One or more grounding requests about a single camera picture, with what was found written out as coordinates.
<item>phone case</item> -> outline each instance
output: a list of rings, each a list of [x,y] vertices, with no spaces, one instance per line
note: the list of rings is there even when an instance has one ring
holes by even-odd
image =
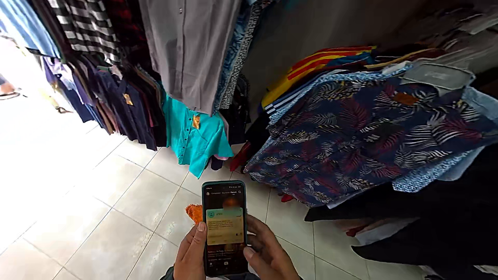
[[[204,210],[205,207],[204,207],[204,188],[206,186],[209,186],[209,185],[217,185],[217,184],[227,184],[229,182],[235,182],[235,183],[240,183],[242,186],[244,186],[244,204],[246,205],[246,212],[244,213],[244,221],[245,221],[245,230],[244,230],[244,242],[247,246],[248,244],[248,233],[247,233],[247,220],[246,220],[246,216],[247,216],[247,194],[246,194],[246,184],[244,184],[244,182],[240,181],[240,180],[225,180],[225,181],[209,181],[209,182],[204,182],[202,184],[202,220],[204,222],[206,222],[206,211]],[[204,248],[204,263],[206,263],[206,249],[207,249],[207,244]],[[219,276],[222,276],[222,275],[208,275],[208,271],[207,271],[207,268],[206,266],[204,265],[204,273],[206,274],[207,277],[211,277],[211,278],[215,278],[215,277],[219,277]]]

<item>teal shirt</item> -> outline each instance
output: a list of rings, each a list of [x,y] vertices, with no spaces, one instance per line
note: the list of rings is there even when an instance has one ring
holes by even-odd
[[[168,95],[162,110],[166,118],[166,146],[175,152],[179,164],[189,164],[189,171],[199,178],[212,155],[233,156],[228,144],[223,120],[218,115],[199,113]],[[199,129],[192,126],[194,116],[200,116]]]

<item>sleeve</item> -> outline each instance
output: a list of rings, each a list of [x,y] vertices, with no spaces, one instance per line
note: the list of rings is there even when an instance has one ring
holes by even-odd
[[[209,156],[215,154],[220,157],[234,156],[234,152],[232,151],[230,144],[228,144],[227,135],[225,134],[225,129],[223,128],[223,122],[218,125],[218,130],[208,144],[207,152]]]

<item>tropical print shirt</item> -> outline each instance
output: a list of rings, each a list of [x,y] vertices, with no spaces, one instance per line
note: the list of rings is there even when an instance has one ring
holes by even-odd
[[[498,141],[498,126],[462,90],[440,97],[400,80],[321,77],[269,127],[245,171],[315,207]]]

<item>finger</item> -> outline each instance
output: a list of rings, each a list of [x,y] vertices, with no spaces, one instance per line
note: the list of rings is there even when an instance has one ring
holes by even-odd
[[[180,243],[180,246],[178,247],[178,253],[176,253],[176,261],[179,262],[183,259],[185,254],[187,253],[188,248],[190,247],[190,243],[192,243],[192,240],[194,239],[194,235],[197,232],[197,227],[199,225],[194,225],[193,228],[190,229],[190,231],[187,233],[187,235],[183,238],[182,242]]]
[[[249,231],[257,235],[258,239],[266,245],[270,253],[273,254],[282,251],[282,246],[275,237],[275,234],[266,224],[251,215],[247,215],[246,220]]]
[[[192,263],[202,263],[204,256],[204,246],[206,245],[206,237],[208,235],[207,226],[205,222],[200,222],[195,232],[194,238],[190,247],[185,254],[185,258]]]
[[[252,248],[244,248],[244,257],[260,279],[279,279],[277,271],[272,269]]]
[[[261,242],[256,235],[248,234],[248,243],[252,246],[256,252],[260,252],[264,248],[263,242]]]
[[[248,235],[249,244],[251,244],[251,248],[253,248],[256,252],[259,253],[259,256],[263,258],[263,260],[267,264],[271,264],[273,257],[270,256],[270,253],[266,249],[266,246],[257,238],[256,235]]]

